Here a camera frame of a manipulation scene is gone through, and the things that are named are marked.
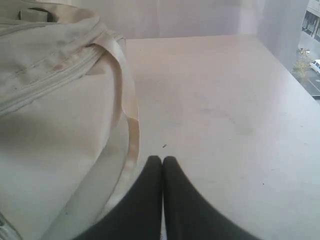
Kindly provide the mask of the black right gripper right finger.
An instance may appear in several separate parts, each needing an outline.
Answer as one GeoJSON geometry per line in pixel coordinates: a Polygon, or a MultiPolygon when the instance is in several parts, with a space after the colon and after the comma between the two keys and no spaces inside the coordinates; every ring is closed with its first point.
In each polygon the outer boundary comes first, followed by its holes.
{"type": "Polygon", "coordinates": [[[189,181],[177,159],[163,160],[163,204],[168,240],[254,240],[212,207],[189,181]]]}

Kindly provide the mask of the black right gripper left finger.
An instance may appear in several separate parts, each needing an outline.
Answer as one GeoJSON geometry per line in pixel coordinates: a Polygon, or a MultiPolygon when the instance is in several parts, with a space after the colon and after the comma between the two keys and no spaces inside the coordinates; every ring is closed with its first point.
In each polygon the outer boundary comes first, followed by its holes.
{"type": "Polygon", "coordinates": [[[162,161],[148,157],[122,200],[78,240],[159,240],[162,224],[162,161]]]}

